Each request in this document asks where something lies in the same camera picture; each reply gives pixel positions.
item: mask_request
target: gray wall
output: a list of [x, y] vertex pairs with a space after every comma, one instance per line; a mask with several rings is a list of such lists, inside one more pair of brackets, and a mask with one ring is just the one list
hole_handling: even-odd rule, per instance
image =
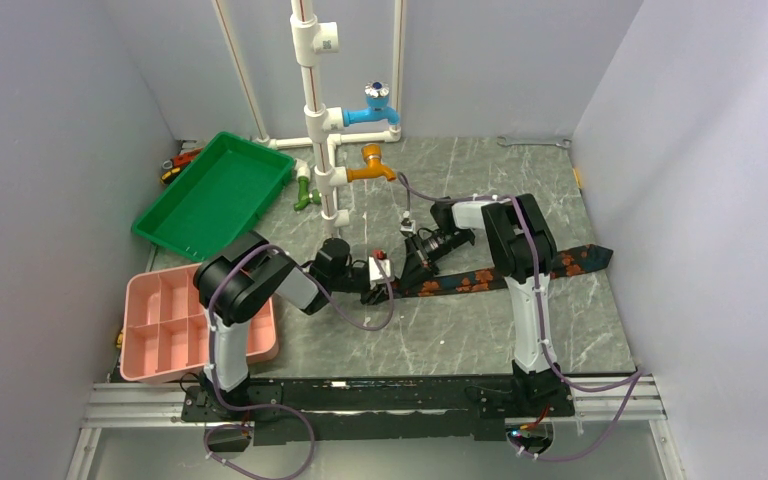
[[[175, 0], [169, 7], [159, 0], [106, 1], [176, 136], [194, 138], [201, 130], [192, 120], [211, 118], [217, 109], [222, 118], [228, 116], [217, 105], [241, 98], [240, 88], [228, 81], [225, 67], [204, 67], [227, 57], [225, 47], [213, 41], [219, 24], [210, 15], [192, 14], [210, 9], [212, 2], [195, 6]], [[641, 1], [407, 1], [405, 135], [571, 134]], [[307, 136], [290, 2], [226, 3], [267, 131], [274, 138]], [[321, 62], [326, 105], [365, 107], [363, 86], [392, 78], [394, 2], [313, 4], [320, 21], [335, 21], [340, 31], [340, 53], [324, 55]], [[201, 66], [193, 71], [194, 65]], [[199, 78], [198, 70], [215, 77]], [[177, 74], [159, 74], [169, 71]], [[192, 95], [200, 102], [188, 100]], [[225, 124], [238, 128], [238, 122]], [[351, 127], [352, 132], [381, 129]]]
[[0, 0], [0, 479], [65, 474], [174, 146], [99, 2]]
[[768, 478], [768, 1], [646, 1], [573, 137], [689, 478]]

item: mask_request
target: pink compartment organizer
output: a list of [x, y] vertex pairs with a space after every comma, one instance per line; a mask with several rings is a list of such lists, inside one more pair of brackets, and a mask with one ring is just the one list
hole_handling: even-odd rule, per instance
[[[135, 276], [125, 296], [122, 377], [163, 383], [196, 373], [207, 363], [207, 317], [193, 286], [196, 265]], [[248, 363], [278, 354], [272, 299], [249, 327]]]

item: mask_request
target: gray marble tabletop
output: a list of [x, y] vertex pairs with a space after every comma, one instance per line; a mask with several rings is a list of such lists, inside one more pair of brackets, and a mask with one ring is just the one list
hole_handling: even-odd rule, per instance
[[[364, 166], [360, 145], [337, 151], [337, 164]], [[310, 149], [287, 154], [312, 163]], [[383, 161], [404, 172], [417, 190], [433, 196], [472, 193], [532, 193], [546, 217], [559, 250], [595, 243], [590, 220], [565, 150], [556, 147], [500, 147], [491, 138], [407, 138], [382, 145]], [[325, 238], [319, 207], [293, 211], [295, 182], [255, 227], [299, 263], [312, 259]], [[342, 237], [355, 258], [384, 249], [396, 273], [404, 261], [398, 222], [405, 210], [405, 189], [383, 178], [356, 181], [338, 192], [340, 208], [351, 214]], [[413, 216], [434, 228], [430, 203], [414, 198]], [[443, 274], [492, 265], [486, 237], [464, 245], [439, 265]], [[190, 263], [158, 249], [153, 269]], [[364, 306], [358, 295], [336, 294], [360, 322], [385, 319], [387, 304]], [[252, 365], [254, 375], [337, 377], [369, 375], [448, 375], [509, 373], [514, 329], [510, 295], [497, 290], [466, 295], [396, 301], [392, 322], [378, 332], [357, 329], [325, 307], [307, 316], [275, 301], [278, 356]], [[549, 284], [552, 340], [561, 368], [575, 373], [628, 372], [634, 369], [611, 288], [604, 271], [552, 280]]]

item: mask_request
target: green plastic bin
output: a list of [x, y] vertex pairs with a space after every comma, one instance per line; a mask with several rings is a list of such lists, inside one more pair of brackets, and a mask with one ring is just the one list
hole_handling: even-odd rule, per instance
[[294, 163], [289, 155], [219, 133], [132, 230], [203, 261], [255, 226], [292, 180]]

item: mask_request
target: orange faucet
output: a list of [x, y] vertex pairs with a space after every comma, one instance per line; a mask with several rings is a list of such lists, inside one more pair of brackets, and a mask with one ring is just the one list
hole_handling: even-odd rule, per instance
[[388, 182], [396, 179], [396, 174], [387, 165], [381, 163], [381, 147], [370, 143], [360, 149], [363, 160], [366, 162], [366, 168], [358, 170], [347, 170], [346, 178], [353, 182], [362, 178], [384, 177]]

